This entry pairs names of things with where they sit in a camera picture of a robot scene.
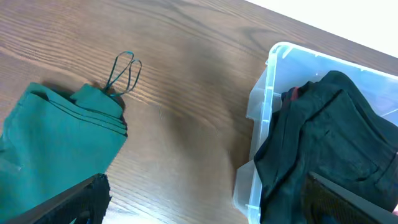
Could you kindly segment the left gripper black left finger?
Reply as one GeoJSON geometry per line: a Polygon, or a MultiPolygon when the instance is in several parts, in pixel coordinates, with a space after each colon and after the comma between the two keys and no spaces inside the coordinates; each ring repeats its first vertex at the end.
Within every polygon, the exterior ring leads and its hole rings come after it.
{"type": "Polygon", "coordinates": [[[107,175],[95,174],[5,224],[102,224],[109,191],[107,175]]]}

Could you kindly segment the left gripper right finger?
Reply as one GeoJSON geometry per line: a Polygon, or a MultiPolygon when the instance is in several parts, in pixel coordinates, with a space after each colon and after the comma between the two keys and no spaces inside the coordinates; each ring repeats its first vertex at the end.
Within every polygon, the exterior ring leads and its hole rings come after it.
{"type": "Polygon", "coordinates": [[[397,223],[397,215],[314,172],[305,179],[302,207],[308,223],[397,223]]]}

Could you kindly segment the black garment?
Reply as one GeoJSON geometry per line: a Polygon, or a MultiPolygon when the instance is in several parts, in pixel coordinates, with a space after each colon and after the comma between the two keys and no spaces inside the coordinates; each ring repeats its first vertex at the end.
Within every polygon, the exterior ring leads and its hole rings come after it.
{"type": "Polygon", "coordinates": [[[387,210],[397,205],[397,126],[378,116],[338,71],[299,87],[272,115],[254,156],[261,223],[305,223],[301,191],[314,172],[387,210]]]}

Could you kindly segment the dark green garment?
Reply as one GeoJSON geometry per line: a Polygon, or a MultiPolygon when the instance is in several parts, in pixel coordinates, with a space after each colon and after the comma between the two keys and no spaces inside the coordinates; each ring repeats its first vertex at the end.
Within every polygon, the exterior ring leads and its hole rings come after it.
{"type": "Polygon", "coordinates": [[[105,172],[127,138],[122,114],[93,86],[68,95],[31,83],[3,123],[1,220],[105,172]]]}

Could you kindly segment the red plaid flannel shirt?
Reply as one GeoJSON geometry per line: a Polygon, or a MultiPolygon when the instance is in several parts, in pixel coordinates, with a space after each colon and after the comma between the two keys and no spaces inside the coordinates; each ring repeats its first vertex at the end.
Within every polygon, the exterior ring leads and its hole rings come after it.
{"type": "Polygon", "coordinates": [[[289,91],[281,94],[282,108],[289,107],[292,101],[299,97],[299,87],[293,87],[289,91]]]}

